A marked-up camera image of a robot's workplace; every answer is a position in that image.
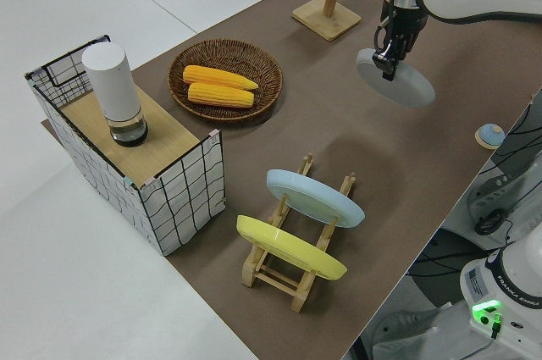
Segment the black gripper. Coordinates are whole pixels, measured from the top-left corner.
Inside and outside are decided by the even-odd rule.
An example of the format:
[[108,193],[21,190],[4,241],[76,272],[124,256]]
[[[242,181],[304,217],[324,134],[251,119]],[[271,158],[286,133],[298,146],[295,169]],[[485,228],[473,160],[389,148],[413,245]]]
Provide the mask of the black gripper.
[[376,49],[372,56],[375,66],[386,80],[395,78],[399,61],[406,59],[419,33],[426,25],[426,12],[422,9],[395,7],[394,14],[393,25],[385,27],[384,44],[387,47]]

